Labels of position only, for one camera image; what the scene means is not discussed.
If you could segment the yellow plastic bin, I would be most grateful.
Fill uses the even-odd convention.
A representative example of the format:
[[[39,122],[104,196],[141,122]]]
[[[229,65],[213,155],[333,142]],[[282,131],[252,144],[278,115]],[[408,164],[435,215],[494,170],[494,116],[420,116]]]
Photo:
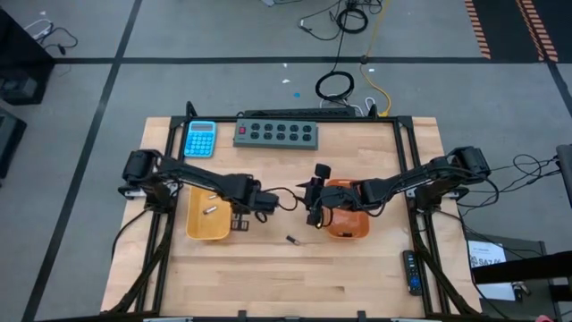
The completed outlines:
[[[186,232],[193,240],[221,240],[231,231],[231,204],[219,196],[216,199],[208,199],[211,195],[217,194],[193,186],[189,189]],[[212,206],[217,206],[217,210],[203,215],[203,210]]]

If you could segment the grey-green power strip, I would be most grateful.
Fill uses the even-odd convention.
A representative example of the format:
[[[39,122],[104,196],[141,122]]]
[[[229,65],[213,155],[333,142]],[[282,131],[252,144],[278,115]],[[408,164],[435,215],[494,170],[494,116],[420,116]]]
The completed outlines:
[[[317,123],[268,119],[237,121],[233,147],[318,150]]]

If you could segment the long black power bar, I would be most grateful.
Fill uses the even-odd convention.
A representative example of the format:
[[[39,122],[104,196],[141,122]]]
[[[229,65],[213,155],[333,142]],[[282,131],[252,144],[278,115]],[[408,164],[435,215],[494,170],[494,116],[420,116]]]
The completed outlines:
[[[244,117],[355,117],[352,107],[246,110]]]

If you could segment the black cabinet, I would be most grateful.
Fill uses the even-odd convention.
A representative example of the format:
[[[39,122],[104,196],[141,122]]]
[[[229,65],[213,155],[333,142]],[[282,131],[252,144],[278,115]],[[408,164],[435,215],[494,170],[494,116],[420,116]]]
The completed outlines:
[[[43,100],[55,59],[0,8],[0,99],[12,106]]]

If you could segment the light blue calculator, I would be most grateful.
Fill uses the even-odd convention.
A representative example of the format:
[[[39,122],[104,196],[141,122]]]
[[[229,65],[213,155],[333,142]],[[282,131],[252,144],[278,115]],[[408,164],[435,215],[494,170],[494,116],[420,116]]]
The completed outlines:
[[[184,145],[185,157],[210,158],[215,151],[217,126],[212,121],[191,121]]]

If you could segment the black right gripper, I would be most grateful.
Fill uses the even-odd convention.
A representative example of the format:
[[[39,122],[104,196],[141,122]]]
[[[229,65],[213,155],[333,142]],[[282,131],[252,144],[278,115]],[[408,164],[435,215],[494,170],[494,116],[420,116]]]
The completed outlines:
[[[308,182],[297,184],[296,187],[304,188],[304,196],[300,199],[305,202],[308,225],[315,226],[322,221],[325,224],[323,207],[334,209],[348,207],[350,210],[359,210],[358,191],[350,185],[326,185],[326,181],[331,176],[331,167],[324,164],[315,166],[315,176]]]

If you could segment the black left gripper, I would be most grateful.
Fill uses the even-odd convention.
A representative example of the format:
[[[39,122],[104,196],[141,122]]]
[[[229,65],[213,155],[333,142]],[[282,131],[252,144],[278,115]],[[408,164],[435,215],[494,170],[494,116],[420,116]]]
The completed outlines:
[[[279,207],[279,197],[274,193],[254,191],[248,197],[248,210],[252,213],[271,215],[277,207]],[[244,216],[241,217],[241,223],[239,219],[231,221],[232,230],[238,231],[240,228],[242,231],[248,230],[248,220]]]

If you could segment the white printed paper sheet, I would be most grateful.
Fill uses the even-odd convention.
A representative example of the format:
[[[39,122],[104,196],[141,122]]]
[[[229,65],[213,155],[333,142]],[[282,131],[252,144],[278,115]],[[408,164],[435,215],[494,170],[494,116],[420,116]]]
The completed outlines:
[[[469,261],[471,268],[490,266],[507,261],[504,249],[494,243],[469,241]],[[478,284],[478,290],[489,300],[515,301],[511,283]]]

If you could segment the black desk bar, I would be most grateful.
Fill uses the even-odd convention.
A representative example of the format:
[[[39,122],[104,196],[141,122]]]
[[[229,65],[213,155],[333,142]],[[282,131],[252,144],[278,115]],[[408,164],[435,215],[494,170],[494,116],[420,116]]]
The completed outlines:
[[[477,284],[572,277],[572,251],[481,266],[471,271]]]

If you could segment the dark grey side table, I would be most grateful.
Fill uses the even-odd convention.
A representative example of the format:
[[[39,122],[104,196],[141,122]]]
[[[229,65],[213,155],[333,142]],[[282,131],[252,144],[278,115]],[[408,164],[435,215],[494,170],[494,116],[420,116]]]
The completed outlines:
[[[508,261],[551,255],[542,241],[510,239],[479,233],[470,233],[469,241],[490,242],[504,249]],[[490,318],[533,320],[541,315],[554,322],[572,322],[572,277],[509,282],[515,301],[489,300],[478,290],[483,312]]]

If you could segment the black remote control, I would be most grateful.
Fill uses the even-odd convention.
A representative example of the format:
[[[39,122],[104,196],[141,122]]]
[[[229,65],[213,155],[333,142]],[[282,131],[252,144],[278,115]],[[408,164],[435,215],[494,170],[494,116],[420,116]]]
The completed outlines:
[[[409,293],[413,296],[421,296],[423,290],[415,252],[412,250],[403,250],[402,259]]]

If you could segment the orange plastic bin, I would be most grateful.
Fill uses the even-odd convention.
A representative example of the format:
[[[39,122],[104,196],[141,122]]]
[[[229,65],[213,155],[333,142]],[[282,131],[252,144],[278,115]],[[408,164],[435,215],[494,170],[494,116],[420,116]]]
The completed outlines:
[[[369,215],[364,211],[350,210],[348,207],[329,209],[323,207],[324,228],[333,238],[360,239],[369,233]],[[351,238],[342,238],[341,233],[353,233]]]

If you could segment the dark floor equipment box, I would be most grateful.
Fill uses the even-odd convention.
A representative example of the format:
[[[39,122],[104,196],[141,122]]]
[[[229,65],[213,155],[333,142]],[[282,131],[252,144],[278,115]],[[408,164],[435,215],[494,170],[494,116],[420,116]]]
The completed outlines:
[[[26,128],[23,120],[0,110],[0,179],[6,177]]]

